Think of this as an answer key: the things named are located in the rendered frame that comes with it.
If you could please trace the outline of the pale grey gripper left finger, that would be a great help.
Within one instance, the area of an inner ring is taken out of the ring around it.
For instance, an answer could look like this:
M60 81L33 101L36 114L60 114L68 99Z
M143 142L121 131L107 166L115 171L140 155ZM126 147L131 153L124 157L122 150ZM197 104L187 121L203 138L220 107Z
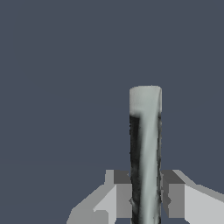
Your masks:
M104 184L74 207L66 224L116 224L132 217L132 184L128 171L106 170Z

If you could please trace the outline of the grey and black cylindrical object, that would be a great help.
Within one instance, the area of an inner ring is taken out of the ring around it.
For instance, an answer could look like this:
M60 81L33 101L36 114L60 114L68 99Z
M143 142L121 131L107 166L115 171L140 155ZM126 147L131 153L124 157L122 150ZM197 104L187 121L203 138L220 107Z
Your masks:
M161 224L162 88L129 91L131 224Z

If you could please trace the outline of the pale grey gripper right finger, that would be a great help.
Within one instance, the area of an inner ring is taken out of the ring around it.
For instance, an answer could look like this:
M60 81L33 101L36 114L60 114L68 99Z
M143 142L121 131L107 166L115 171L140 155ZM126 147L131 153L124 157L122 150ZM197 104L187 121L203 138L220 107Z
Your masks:
M161 178L162 203L169 218L224 224L224 194L195 184L180 170L162 170Z

